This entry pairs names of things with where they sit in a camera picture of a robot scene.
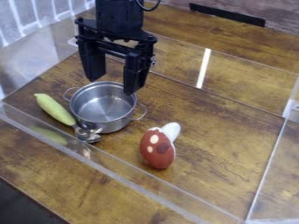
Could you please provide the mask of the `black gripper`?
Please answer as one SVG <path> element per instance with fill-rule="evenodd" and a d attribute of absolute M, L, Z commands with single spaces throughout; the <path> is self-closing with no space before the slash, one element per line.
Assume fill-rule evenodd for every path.
<path fill-rule="evenodd" d="M 158 38 L 143 30 L 143 17 L 101 17 L 75 20 L 79 56 L 86 77 L 95 81 L 107 73 L 106 54 L 126 57 L 125 93 L 134 94 L 145 85 L 155 56 Z"/>

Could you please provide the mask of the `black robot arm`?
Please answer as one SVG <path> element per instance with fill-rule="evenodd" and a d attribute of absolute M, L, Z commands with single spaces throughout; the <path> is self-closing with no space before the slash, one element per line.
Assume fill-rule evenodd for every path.
<path fill-rule="evenodd" d="M 145 7 L 145 0 L 95 0 L 97 18 L 78 17 L 75 36 L 85 74 L 95 81 L 107 73 L 106 55 L 126 60 L 125 93 L 131 95 L 146 84 L 155 64 L 157 36 L 143 30 L 145 12 L 158 8 Z"/>

